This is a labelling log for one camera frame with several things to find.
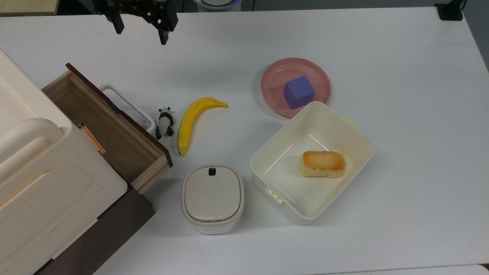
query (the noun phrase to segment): toy panda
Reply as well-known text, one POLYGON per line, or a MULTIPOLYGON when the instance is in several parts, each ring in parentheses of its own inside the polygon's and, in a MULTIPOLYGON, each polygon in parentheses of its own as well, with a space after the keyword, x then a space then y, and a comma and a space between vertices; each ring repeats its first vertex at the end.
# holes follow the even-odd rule
POLYGON ((159 109, 159 112, 158 126, 156 127, 156 139, 173 136, 173 117, 170 114, 170 107, 159 109))

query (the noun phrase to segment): bread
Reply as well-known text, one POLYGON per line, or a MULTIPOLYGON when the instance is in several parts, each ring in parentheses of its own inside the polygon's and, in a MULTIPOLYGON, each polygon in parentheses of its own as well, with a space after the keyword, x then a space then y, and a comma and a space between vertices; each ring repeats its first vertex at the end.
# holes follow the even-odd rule
POLYGON ((343 155, 332 151, 306 151, 302 154, 300 171, 304 177, 339 178, 345 172, 343 155))

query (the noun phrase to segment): yellow banana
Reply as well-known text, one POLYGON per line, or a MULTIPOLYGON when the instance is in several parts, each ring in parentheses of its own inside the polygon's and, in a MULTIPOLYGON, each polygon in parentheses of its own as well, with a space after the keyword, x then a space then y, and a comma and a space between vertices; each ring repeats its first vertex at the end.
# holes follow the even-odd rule
POLYGON ((205 110, 215 107, 227 108, 227 104, 217 101, 212 97, 203 97, 197 99, 187 108, 181 120, 180 128, 178 129, 177 148, 180 155, 185 156, 187 153, 195 119, 205 110))

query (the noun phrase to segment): wooden drawer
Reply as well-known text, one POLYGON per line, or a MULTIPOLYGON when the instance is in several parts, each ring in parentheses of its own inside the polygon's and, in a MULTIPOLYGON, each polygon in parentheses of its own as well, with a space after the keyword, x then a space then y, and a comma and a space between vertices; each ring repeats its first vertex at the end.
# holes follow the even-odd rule
POLYGON ((142 194, 173 166, 168 150, 71 64, 66 67, 42 91, 73 124, 89 128, 106 150, 105 160, 142 194))

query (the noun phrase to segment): purple cube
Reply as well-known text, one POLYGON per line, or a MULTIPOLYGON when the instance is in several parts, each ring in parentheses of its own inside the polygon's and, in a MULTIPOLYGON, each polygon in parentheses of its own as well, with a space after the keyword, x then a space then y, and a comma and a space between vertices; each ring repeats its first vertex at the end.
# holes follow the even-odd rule
POLYGON ((315 93, 305 75, 285 83, 284 97, 291 110, 310 103, 315 93))

